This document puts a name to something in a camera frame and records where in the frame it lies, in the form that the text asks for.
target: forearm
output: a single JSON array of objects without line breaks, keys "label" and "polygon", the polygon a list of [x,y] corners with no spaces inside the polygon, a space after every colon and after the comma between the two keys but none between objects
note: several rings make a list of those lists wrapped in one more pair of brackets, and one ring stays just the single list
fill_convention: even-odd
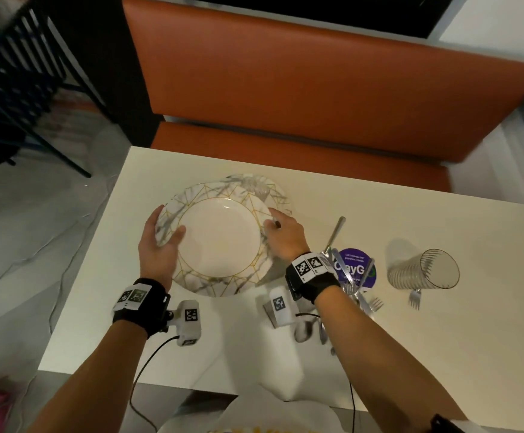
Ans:
[{"label": "forearm", "polygon": [[28,433],[118,432],[147,337],[136,324],[114,323]]},{"label": "forearm", "polygon": [[324,290],[316,308],[352,386],[384,432],[427,431],[437,413],[466,419],[439,381],[340,288]]}]

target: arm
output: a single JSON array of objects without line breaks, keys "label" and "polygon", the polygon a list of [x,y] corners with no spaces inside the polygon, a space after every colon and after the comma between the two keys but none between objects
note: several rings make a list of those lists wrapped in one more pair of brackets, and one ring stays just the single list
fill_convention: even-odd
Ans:
[{"label": "arm", "polygon": [[[139,242],[140,277],[172,285],[181,226],[170,241],[158,247],[155,226],[162,206],[154,210]],[[134,375],[148,333],[141,326],[118,320],[98,347],[57,391],[27,430],[28,433],[116,433],[119,431]]]},{"label": "arm", "polygon": [[[271,211],[281,227],[266,221],[268,242],[290,263],[309,251],[304,228],[280,211]],[[382,431],[425,432],[437,413],[467,419],[438,380],[338,286],[322,291],[314,304],[346,375]]]}]

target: person's left hand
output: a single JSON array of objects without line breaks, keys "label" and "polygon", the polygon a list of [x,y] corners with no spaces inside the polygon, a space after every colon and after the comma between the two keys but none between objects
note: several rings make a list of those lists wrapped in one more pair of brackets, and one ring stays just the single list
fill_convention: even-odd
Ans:
[{"label": "person's left hand", "polygon": [[139,276],[155,279],[165,287],[165,291],[169,291],[178,262],[178,246],[186,234],[186,227],[178,227],[170,240],[159,247],[156,242],[156,222],[162,208],[164,205],[157,207],[143,227],[142,239],[138,245]]}]

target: black cable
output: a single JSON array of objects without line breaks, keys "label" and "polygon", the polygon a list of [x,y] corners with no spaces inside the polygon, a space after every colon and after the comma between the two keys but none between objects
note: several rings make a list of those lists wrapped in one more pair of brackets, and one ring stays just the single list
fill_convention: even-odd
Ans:
[{"label": "black cable", "polygon": [[352,433],[354,433],[354,421],[356,421],[356,403],[354,402],[354,391],[352,390],[352,383],[350,383],[350,380],[348,380],[348,384],[350,385],[350,395],[352,395]]},{"label": "black cable", "polygon": [[315,313],[296,313],[296,316],[314,316],[315,318],[320,317],[320,315],[317,315]]},{"label": "black cable", "polygon": [[130,394],[130,407],[131,407],[131,409],[136,413],[136,415],[138,415],[140,418],[142,418],[144,421],[146,421],[148,424],[150,424],[153,427],[153,429],[156,431],[156,433],[157,433],[156,424],[151,422],[148,418],[146,418],[144,415],[142,415],[138,409],[136,409],[134,407],[134,404],[132,403],[131,398],[134,396],[134,389],[136,388],[136,384],[138,383],[139,376],[142,375],[143,370],[146,368],[146,366],[148,366],[148,363],[150,363],[150,360],[157,354],[157,352],[161,349],[162,346],[164,346],[168,342],[171,342],[174,339],[179,339],[179,338],[180,338],[179,336],[171,337],[168,340],[166,340],[164,343],[162,343],[160,346],[157,347],[157,349],[153,352],[153,354],[146,361],[146,363],[143,364],[142,368],[140,369],[140,371],[138,373],[138,376],[134,380],[134,386],[132,386],[132,388],[131,388],[131,394]]}]

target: orange bench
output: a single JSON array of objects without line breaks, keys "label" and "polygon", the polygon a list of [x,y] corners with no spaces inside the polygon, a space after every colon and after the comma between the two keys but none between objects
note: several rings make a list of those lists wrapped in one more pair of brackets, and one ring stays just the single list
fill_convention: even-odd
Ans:
[{"label": "orange bench", "polygon": [[123,6],[153,111],[221,128],[164,122],[156,149],[450,191],[440,162],[462,161],[524,100],[524,62],[156,0]]}]

